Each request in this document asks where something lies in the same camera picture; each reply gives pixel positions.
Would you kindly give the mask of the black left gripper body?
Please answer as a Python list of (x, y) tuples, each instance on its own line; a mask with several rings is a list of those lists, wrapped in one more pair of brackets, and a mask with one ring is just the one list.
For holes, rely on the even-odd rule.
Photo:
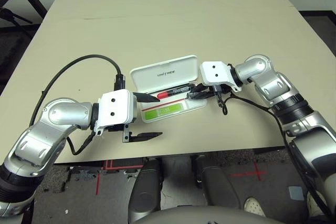
[(130, 128), (128, 124), (116, 124), (113, 126), (107, 127), (108, 132), (118, 132), (123, 133), (122, 142), (128, 143), (130, 141)]

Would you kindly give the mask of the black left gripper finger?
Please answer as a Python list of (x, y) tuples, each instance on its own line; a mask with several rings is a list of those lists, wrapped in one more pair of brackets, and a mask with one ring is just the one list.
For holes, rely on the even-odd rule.
[(133, 95), (136, 97), (138, 103), (160, 102), (160, 99), (147, 93), (134, 92)]
[(147, 132), (147, 133), (140, 133), (137, 136), (130, 135), (130, 142), (144, 142), (152, 138), (158, 137), (162, 134), (163, 134), (162, 132)]

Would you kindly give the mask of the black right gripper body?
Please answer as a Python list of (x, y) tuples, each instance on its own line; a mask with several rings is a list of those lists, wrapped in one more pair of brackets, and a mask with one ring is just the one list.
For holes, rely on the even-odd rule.
[(212, 91), (214, 93), (214, 96), (216, 96), (218, 99), (222, 98), (222, 87), (221, 85), (214, 85), (214, 86), (209, 86), (209, 91)]

